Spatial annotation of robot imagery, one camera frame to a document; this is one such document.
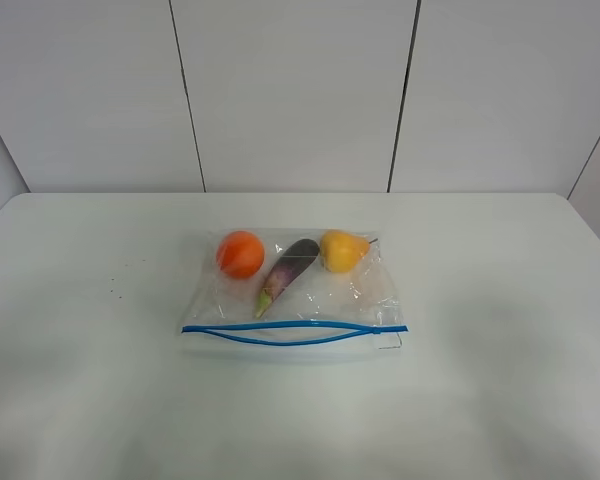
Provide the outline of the clear zip bag blue zipper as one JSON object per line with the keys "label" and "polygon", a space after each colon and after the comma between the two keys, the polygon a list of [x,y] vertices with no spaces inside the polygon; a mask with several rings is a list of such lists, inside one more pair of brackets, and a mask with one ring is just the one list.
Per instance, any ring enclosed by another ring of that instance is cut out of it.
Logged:
{"label": "clear zip bag blue zipper", "polygon": [[[261,269],[248,279],[232,279],[216,264],[223,238],[248,231],[263,243]],[[255,318],[258,293],[281,254],[296,241],[315,240],[342,229],[237,229],[214,232],[205,244],[200,273],[178,332],[260,347],[301,348],[370,338],[381,349],[399,348],[407,333],[399,297],[382,257],[377,233],[343,230],[368,240],[367,255],[347,273],[329,272],[319,253],[314,263]]]}

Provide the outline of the purple eggplant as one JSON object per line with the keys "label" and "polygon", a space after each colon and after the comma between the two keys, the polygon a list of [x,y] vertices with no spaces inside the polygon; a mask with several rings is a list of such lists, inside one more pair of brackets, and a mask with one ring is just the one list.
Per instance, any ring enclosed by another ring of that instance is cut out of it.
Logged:
{"label": "purple eggplant", "polygon": [[260,319],[275,300],[308,269],[320,253],[318,243],[303,238],[287,248],[274,263],[258,293],[255,318]]}

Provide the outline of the yellow pear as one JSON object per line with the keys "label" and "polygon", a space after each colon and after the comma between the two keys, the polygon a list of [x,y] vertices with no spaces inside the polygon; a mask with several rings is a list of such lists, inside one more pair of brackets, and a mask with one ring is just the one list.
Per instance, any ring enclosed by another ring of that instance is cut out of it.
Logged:
{"label": "yellow pear", "polygon": [[331,273],[347,273],[367,255],[377,238],[368,240],[343,230],[328,230],[320,240],[320,254]]}

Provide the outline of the orange fruit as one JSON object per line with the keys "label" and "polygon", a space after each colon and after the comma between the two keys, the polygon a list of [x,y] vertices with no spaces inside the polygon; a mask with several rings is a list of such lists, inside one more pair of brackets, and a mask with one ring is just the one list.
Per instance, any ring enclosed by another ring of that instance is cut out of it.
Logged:
{"label": "orange fruit", "polygon": [[234,231],[226,235],[216,251],[220,271],[232,279],[248,279],[262,267],[265,249],[261,240],[248,231]]}

